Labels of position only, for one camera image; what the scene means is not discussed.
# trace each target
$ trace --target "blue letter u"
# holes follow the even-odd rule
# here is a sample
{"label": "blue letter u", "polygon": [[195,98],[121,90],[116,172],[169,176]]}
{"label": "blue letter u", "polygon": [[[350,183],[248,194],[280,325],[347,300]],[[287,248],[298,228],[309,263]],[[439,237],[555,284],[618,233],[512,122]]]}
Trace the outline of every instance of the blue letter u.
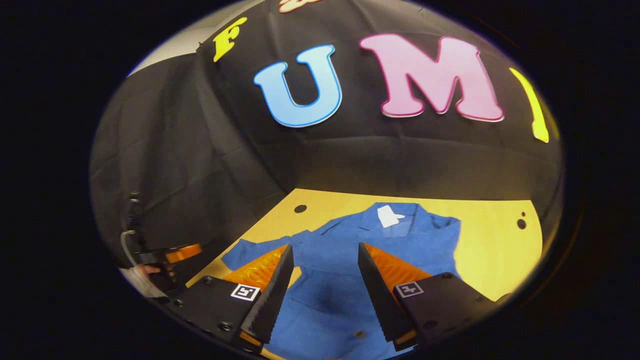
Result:
{"label": "blue letter u", "polygon": [[329,56],[332,45],[321,45],[305,50],[296,61],[307,64],[316,82],[318,98],[309,105],[298,105],[291,98],[284,72],[287,63],[280,62],[262,69],[253,82],[262,88],[271,115],[277,122],[289,127],[304,127],[328,119],[340,107],[342,89]]}

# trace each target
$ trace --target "white cable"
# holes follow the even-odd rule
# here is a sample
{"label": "white cable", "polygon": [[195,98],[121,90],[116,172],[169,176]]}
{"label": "white cable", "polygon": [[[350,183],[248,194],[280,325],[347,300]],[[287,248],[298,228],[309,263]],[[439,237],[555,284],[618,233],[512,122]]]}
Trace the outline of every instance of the white cable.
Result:
{"label": "white cable", "polygon": [[133,260],[133,257],[131,256],[131,254],[129,253],[129,249],[127,248],[127,235],[132,235],[135,234],[136,232],[133,230],[129,230],[129,231],[125,231],[122,234],[120,234],[120,243],[122,244],[122,250],[124,250],[124,253],[127,255],[127,258],[129,258],[129,261],[131,262],[131,264],[133,266],[136,266],[138,264],[136,264],[136,262]]}

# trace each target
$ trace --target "pink letter m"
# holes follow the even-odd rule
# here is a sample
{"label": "pink letter m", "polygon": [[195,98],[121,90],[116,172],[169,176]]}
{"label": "pink letter m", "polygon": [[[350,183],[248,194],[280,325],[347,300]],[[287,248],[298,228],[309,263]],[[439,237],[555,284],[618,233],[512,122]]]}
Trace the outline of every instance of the pink letter m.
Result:
{"label": "pink letter m", "polygon": [[480,52],[468,42],[442,37],[436,61],[396,34],[365,37],[360,47],[373,51],[378,57],[389,96],[382,104],[382,113],[388,117],[413,117],[424,111],[422,101],[412,94],[411,79],[438,114],[449,109],[459,80],[462,99],[456,109],[460,115],[488,122],[504,118]]}

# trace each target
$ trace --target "blue shirt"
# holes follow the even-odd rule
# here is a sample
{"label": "blue shirt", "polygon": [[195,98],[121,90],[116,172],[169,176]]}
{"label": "blue shirt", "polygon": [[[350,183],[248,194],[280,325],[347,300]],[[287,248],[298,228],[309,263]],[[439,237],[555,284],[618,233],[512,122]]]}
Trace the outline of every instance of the blue shirt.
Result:
{"label": "blue shirt", "polygon": [[[389,205],[404,215],[384,228],[378,208]],[[268,251],[293,247],[294,266],[302,275],[287,290],[278,319],[265,345],[287,360],[387,359],[396,352],[385,340],[358,268],[358,243],[364,242],[435,275],[456,271],[453,252],[460,220],[425,211],[418,204],[380,203],[303,231],[264,243],[240,240],[222,257],[236,270]],[[364,331],[364,337],[354,333]]]}

